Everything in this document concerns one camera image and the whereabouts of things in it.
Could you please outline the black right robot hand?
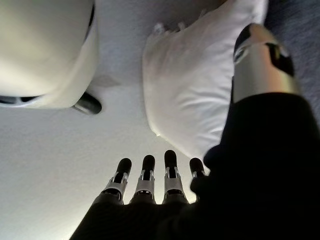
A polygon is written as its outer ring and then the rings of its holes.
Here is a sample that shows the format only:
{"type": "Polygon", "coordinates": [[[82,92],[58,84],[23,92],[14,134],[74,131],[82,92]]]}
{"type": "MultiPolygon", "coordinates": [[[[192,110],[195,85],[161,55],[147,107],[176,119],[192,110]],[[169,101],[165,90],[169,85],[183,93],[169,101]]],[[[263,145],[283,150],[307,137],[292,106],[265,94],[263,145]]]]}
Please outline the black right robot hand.
{"type": "Polygon", "coordinates": [[[320,130],[295,79],[290,54],[251,23],[233,53],[231,99],[221,140],[193,159],[189,204],[168,187],[118,202],[110,183],[73,240],[317,240],[320,237],[320,130]]]}

